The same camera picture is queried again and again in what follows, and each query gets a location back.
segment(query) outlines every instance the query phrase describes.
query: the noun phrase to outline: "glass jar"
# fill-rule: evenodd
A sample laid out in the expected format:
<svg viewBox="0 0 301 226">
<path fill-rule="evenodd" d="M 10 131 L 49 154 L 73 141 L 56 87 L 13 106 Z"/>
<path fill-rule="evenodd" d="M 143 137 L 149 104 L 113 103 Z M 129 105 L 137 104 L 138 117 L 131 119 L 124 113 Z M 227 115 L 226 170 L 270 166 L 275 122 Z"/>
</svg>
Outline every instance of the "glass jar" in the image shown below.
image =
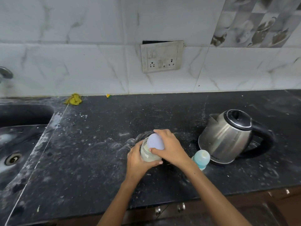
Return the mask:
<svg viewBox="0 0 301 226">
<path fill-rule="evenodd" d="M 152 154 L 149 149 L 148 149 L 148 137 L 146 137 L 143 142 L 142 145 L 140 147 L 140 155 L 141 158 L 145 161 L 145 162 L 152 162 L 155 160 L 161 160 L 162 158 Z"/>
</svg>

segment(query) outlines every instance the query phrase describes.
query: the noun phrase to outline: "cabinet handle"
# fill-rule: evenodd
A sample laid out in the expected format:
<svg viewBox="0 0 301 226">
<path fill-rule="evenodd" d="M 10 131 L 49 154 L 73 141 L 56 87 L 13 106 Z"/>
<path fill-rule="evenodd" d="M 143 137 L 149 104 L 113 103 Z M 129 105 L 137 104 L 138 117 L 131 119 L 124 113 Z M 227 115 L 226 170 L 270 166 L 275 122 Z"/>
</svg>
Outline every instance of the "cabinet handle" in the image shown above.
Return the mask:
<svg viewBox="0 0 301 226">
<path fill-rule="evenodd" d="M 158 206 L 158 207 L 155 208 L 155 212 L 156 212 L 156 216 L 159 216 L 159 215 L 160 215 L 160 213 L 161 213 L 161 208 L 160 208 L 160 206 Z"/>
<path fill-rule="evenodd" d="M 185 210 L 185 203 L 183 202 L 182 205 L 178 205 L 178 212 L 183 212 Z"/>
</svg>

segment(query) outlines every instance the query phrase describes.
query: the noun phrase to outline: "black sink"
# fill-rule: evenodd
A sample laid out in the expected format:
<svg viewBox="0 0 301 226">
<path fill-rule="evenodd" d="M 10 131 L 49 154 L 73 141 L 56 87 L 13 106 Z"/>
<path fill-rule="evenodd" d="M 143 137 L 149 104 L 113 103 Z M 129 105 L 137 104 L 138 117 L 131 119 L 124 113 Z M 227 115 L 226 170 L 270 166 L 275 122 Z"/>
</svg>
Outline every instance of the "black sink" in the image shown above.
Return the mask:
<svg viewBox="0 0 301 226">
<path fill-rule="evenodd" d="M 0 105 L 0 191 L 20 172 L 53 113 L 47 105 Z"/>
</svg>

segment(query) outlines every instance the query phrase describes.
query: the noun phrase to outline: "electric kettle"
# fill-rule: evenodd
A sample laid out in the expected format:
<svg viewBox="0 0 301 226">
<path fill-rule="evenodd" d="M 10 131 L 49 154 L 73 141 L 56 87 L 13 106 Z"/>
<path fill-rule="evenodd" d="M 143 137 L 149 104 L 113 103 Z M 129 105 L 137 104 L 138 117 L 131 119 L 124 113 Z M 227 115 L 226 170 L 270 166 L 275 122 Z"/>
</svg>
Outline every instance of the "electric kettle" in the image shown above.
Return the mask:
<svg viewBox="0 0 301 226">
<path fill-rule="evenodd" d="M 262 139 L 254 149 L 244 151 L 252 136 Z M 198 144 L 216 163 L 231 163 L 235 158 L 253 158 L 273 147 L 275 136 L 261 123 L 243 111 L 230 109 L 222 114 L 210 114 L 209 123 L 199 136 Z"/>
</svg>

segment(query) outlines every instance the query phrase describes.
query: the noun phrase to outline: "faucet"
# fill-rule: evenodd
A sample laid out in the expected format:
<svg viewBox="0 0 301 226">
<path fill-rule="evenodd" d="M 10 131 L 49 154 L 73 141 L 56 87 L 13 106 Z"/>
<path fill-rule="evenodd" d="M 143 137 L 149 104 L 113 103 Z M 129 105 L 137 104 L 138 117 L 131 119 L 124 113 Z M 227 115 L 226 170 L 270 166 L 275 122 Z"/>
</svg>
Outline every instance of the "faucet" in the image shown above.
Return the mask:
<svg viewBox="0 0 301 226">
<path fill-rule="evenodd" d="M 13 73 L 6 67 L 0 67 L 0 83 L 2 82 L 3 78 L 6 78 L 6 79 L 13 78 Z"/>
</svg>

